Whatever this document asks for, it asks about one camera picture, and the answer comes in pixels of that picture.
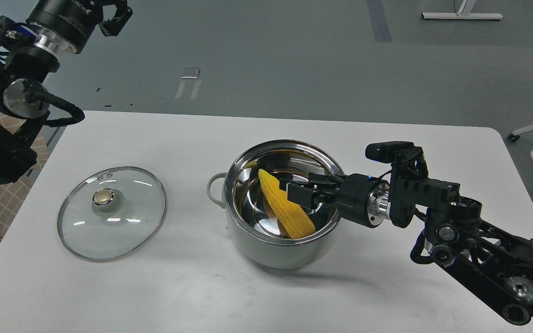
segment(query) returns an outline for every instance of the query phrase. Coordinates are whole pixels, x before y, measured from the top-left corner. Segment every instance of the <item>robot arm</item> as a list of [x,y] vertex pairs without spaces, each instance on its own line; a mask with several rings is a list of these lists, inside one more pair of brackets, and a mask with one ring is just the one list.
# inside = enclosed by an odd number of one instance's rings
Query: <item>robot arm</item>
[[[116,14],[103,21],[102,7]],[[133,14],[126,0],[39,0],[26,24],[0,17],[0,112],[25,119],[15,133],[0,126],[0,185],[13,183],[36,163],[31,149],[43,126],[59,127],[82,121],[83,111],[49,93],[42,85],[59,69],[64,52],[80,53],[96,25],[105,36],[117,36]],[[49,106],[70,114],[49,120]]]
[[[410,257],[436,263],[506,321],[525,325],[533,317],[533,239],[508,234],[480,218],[482,205],[459,194],[459,184],[428,178],[423,149],[412,142],[368,145],[366,158],[391,164],[391,179],[317,175],[280,183],[288,200],[315,209],[334,205],[340,215],[369,228],[389,219],[406,228],[417,216],[425,229]],[[416,205],[427,207],[427,213]],[[421,253],[427,249],[429,255]]]

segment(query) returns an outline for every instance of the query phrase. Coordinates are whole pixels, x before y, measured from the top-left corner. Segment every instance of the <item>pot lid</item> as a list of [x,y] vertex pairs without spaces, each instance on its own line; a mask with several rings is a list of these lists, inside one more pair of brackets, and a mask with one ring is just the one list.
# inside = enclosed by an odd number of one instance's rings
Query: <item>pot lid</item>
[[74,188],[61,206],[57,230],[75,255],[108,261],[148,240],[165,213],[160,181],[144,169],[122,166],[91,175]]

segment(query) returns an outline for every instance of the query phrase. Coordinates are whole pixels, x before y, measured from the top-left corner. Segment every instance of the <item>corn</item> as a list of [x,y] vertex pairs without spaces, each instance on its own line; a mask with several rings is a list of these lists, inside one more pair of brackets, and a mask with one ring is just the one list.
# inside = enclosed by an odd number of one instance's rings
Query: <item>corn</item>
[[314,223],[302,207],[288,201],[287,192],[279,189],[278,179],[263,169],[258,170],[258,179],[262,193],[291,238],[296,240],[316,232]]

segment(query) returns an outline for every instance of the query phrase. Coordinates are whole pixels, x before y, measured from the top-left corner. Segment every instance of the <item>stainless steel pot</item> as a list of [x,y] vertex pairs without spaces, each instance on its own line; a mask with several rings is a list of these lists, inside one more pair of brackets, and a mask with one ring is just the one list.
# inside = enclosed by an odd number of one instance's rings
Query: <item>stainless steel pot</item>
[[[321,204],[305,210],[315,234],[292,240],[279,229],[275,213],[260,190],[258,170],[278,179],[306,180],[309,173],[339,174],[341,167],[326,152],[293,140],[268,141],[244,152],[227,173],[218,173],[207,184],[209,199],[228,210],[228,224],[236,245],[248,257],[274,268],[299,268],[320,259],[336,241],[341,217],[334,206]],[[211,184],[225,179],[222,199],[211,195]]]

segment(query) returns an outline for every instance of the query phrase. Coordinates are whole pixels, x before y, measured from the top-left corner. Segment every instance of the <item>pot handle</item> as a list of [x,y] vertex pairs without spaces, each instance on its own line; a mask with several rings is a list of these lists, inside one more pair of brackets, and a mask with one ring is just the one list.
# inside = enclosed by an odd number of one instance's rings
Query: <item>pot handle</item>
[[216,205],[218,205],[219,207],[223,209],[226,208],[226,203],[223,200],[223,198],[221,200],[218,200],[211,195],[211,185],[213,185],[213,182],[218,179],[224,179],[226,175],[228,175],[228,173],[218,173],[214,175],[213,177],[211,177],[211,179],[209,179],[209,183],[207,183],[207,196],[209,197],[209,200],[211,200],[212,202],[214,202]]

